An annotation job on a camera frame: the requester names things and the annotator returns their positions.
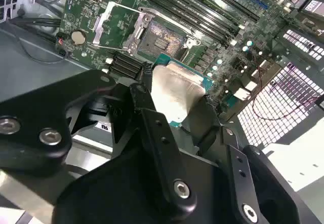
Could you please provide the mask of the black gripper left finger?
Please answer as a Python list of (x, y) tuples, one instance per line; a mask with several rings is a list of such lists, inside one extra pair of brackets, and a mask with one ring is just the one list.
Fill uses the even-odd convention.
[(143, 84), (116, 84), (105, 73), (88, 70), (2, 102), (1, 168), (36, 176), (57, 172), (71, 149), (82, 108), (100, 96), (115, 116), (116, 158), (135, 133), (130, 116), (136, 92), (150, 95)]

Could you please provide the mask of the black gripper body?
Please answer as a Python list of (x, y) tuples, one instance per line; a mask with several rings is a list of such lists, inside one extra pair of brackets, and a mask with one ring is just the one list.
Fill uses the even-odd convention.
[(65, 189), (53, 223), (236, 223), (222, 171), (178, 149), (148, 93), (132, 100), (134, 135), (119, 156)]

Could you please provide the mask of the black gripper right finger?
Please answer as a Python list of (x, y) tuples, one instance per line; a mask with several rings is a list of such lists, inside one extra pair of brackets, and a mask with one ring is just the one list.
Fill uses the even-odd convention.
[(197, 155), (224, 173), (240, 223), (320, 222), (261, 150), (240, 146), (235, 133), (228, 133), (206, 96), (193, 105), (185, 122)]

